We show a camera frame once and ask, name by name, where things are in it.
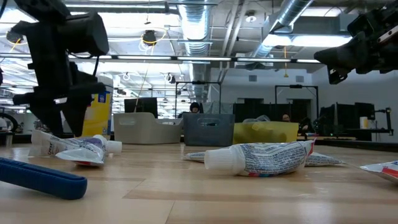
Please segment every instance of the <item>ceiling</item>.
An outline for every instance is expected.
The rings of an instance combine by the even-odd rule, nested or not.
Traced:
[[[64,1],[65,4],[85,4],[96,3],[99,1]],[[108,3],[116,4],[117,2],[108,1]],[[266,15],[271,15],[272,12],[277,12],[282,1],[250,1],[247,11],[254,11],[256,20],[254,22],[247,22],[245,19],[241,24],[238,33],[238,41],[235,42],[232,50],[232,55],[236,53],[252,52],[262,42],[262,27]],[[317,0],[302,14],[306,17],[336,17],[344,11],[350,14],[365,11],[377,6],[381,2],[386,1],[332,1],[332,0]],[[120,1],[119,3],[136,3],[134,1]],[[211,42],[210,55],[220,56],[223,48],[224,38],[227,33],[227,23],[230,20],[231,9],[233,8],[234,0],[218,1],[218,5],[211,7],[210,17],[210,36]],[[103,18],[106,30],[108,33],[110,52],[109,54],[117,55],[186,55],[185,45],[179,43],[183,40],[183,30],[181,28],[180,17],[175,14],[147,14],[147,13],[133,13],[133,12],[116,12],[115,9],[106,7],[99,8],[99,14]],[[82,11],[75,10],[72,14],[79,14]],[[235,18],[235,24],[238,21],[239,13]],[[13,52],[16,54],[28,54],[29,47],[24,42],[24,45],[16,45],[10,43],[5,38],[6,32],[20,20],[34,22],[35,20],[26,13],[16,9],[12,3],[6,9],[4,15],[0,20],[0,52]],[[141,43],[141,35],[145,30],[155,30],[158,43],[153,49],[146,49]],[[324,47],[303,47],[303,46],[286,46],[286,48],[273,48],[271,54],[274,57],[288,57],[288,58],[310,58],[313,59],[315,52],[324,49]],[[34,71],[27,69],[29,60],[5,58],[1,62],[1,67],[5,71],[5,83],[13,85],[36,85]],[[78,67],[81,71],[91,73],[94,70],[94,62],[78,62]],[[218,76],[218,63],[212,63],[211,77],[215,79]],[[300,70],[300,74],[308,74],[318,70],[321,65],[308,64],[288,64],[288,69]],[[284,69],[284,64],[275,64],[271,67],[266,67],[266,70],[271,70],[272,73],[279,74],[281,69]],[[175,93],[173,89],[175,85],[166,81],[166,76],[171,74],[175,76],[176,80],[191,81],[192,74],[190,74],[189,64],[149,64],[149,63],[126,63],[126,62],[100,62],[98,67],[100,75],[106,75],[113,78],[115,87],[131,88],[125,90],[125,95],[116,95],[114,112],[124,111],[123,99],[124,97],[140,96],[158,96],[163,100],[165,97],[174,98]],[[235,69],[233,66],[227,73],[224,85],[239,85],[243,76],[247,76],[248,71],[245,69]],[[266,85],[270,83],[269,79],[264,79],[264,82],[259,80],[257,85]],[[154,88],[159,91],[149,91],[148,88]],[[23,93],[29,89],[12,89],[14,93]],[[187,103],[179,103],[178,110],[187,110],[189,107],[191,91],[182,91],[179,98]],[[164,103],[166,108],[170,108],[171,104]]]

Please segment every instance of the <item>blue toothbrush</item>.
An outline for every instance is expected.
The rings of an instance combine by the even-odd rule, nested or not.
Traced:
[[[67,200],[82,198],[87,189],[85,177],[5,158],[0,158],[0,181]]]

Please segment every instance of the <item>black frame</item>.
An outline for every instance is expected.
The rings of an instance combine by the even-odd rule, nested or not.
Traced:
[[[314,88],[316,91],[316,98],[317,98],[317,118],[319,118],[319,94],[318,94],[318,86],[303,86],[303,85],[276,85],[275,86],[275,108],[277,108],[278,104],[278,88]]]
[[[175,108],[174,108],[174,117],[177,118],[177,97],[178,97],[178,84],[192,84],[192,85],[206,85],[206,84],[217,84],[220,87],[220,106],[219,106],[219,114],[221,114],[221,82],[202,82],[202,81],[193,81],[193,82],[175,82]]]

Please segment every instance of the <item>toothpaste tube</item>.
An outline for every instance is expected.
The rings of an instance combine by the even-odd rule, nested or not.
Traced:
[[[120,153],[122,143],[107,141],[102,135],[92,138],[61,139],[42,131],[33,131],[33,145],[40,146],[41,155],[56,156],[79,165],[102,166],[106,153]]]
[[[205,152],[205,167],[228,170],[233,175],[270,177],[304,168],[314,141],[249,143]]]
[[[361,169],[398,184],[398,161],[365,165]]]
[[[187,161],[205,162],[205,152],[188,153],[184,155],[183,159]],[[305,166],[332,166],[342,163],[343,161],[339,159],[316,152],[313,152],[305,160]]]

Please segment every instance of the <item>wall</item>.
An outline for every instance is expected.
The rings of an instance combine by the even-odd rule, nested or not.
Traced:
[[[324,67],[313,74],[312,80],[314,85],[319,86],[320,107],[330,106],[336,102],[344,104],[373,103],[376,110],[391,107],[392,128],[398,128],[397,71],[387,74],[371,72],[366,75],[351,72],[345,81],[337,85],[330,85],[327,69]],[[376,120],[378,128],[387,128],[385,114],[376,113]],[[398,134],[395,136],[380,134],[379,136],[379,141],[382,142],[398,142]]]

